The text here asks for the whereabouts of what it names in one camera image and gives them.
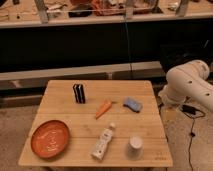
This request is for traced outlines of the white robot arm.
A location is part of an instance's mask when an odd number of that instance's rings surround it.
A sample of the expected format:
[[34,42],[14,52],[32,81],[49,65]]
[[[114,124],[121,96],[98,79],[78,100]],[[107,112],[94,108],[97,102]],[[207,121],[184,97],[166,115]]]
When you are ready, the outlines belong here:
[[163,104],[176,106],[190,97],[213,112],[213,85],[206,81],[209,74],[209,66],[202,60],[171,68],[166,73],[167,84],[159,92]]

